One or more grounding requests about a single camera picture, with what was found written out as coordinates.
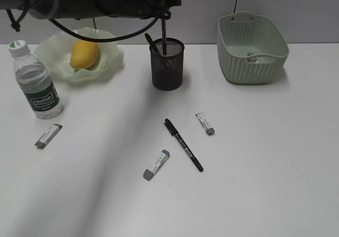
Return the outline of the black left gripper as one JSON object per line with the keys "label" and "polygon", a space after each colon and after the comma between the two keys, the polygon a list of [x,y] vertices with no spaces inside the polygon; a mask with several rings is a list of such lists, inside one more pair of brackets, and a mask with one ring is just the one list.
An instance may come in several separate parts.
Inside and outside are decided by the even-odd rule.
{"label": "black left gripper", "polygon": [[168,20],[170,8],[181,5],[182,0],[97,0],[97,8],[106,16],[138,19]]}

